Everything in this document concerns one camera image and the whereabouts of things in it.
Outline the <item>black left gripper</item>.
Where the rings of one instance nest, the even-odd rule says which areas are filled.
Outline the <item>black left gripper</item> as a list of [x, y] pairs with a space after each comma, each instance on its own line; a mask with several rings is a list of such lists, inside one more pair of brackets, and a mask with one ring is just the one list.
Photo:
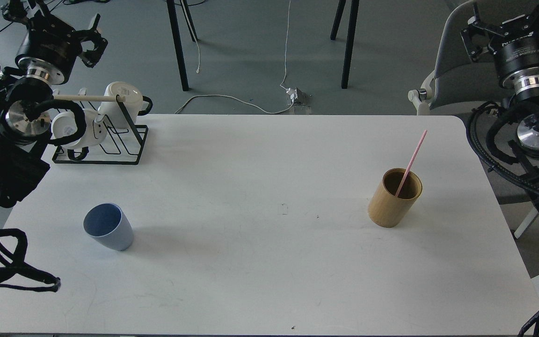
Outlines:
[[77, 59], [92, 68], [108, 45], [98, 30], [99, 14], [90, 28], [77, 30], [55, 16], [43, 0], [9, 0], [2, 6], [2, 17], [26, 26], [26, 36], [15, 57], [20, 68], [28, 68], [33, 60], [54, 68], [73, 68]]

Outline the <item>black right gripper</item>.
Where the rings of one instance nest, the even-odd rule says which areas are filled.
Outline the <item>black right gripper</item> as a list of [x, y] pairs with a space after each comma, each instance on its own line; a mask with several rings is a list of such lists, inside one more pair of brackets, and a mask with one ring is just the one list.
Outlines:
[[497, 75], [516, 75], [534, 69], [539, 73], [539, 3], [526, 15], [500, 25], [481, 20], [479, 7], [471, 2], [473, 16], [461, 31], [471, 62], [485, 52], [492, 55]]

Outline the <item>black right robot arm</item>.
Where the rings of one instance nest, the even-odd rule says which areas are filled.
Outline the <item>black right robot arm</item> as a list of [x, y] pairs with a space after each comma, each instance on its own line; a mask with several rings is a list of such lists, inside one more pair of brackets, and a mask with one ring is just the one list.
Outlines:
[[539, 160], [539, 4], [500, 25], [483, 22], [472, 5], [461, 32], [466, 52], [472, 62], [492, 55], [498, 84], [513, 94], [473, 109], [466, 136], [488, 170], [523, 189], [539, 214], [539, 168], [530, 163]]

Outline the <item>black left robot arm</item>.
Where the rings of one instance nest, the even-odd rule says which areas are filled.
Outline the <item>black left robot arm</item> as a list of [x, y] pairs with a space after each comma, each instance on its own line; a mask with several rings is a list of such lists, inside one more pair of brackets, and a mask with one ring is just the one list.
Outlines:
[[[94, 67], [107, 47], [95, 15], [77, 30], [55, 16], [43, 0], [9, 0], [2, 17], [26, 27], [14, 67], [0, 66], [0, 207], [28, 196], [50, 169], [42, 160], [48, 145], [61, 147], [86, 133], [84, 110], [56, 98], [54, 85], [67, 83], [76, 59]], [[28, 239], [16, 228], [0, 229], [0, 288], [57, 292], [59, 278], [26, 261]]]

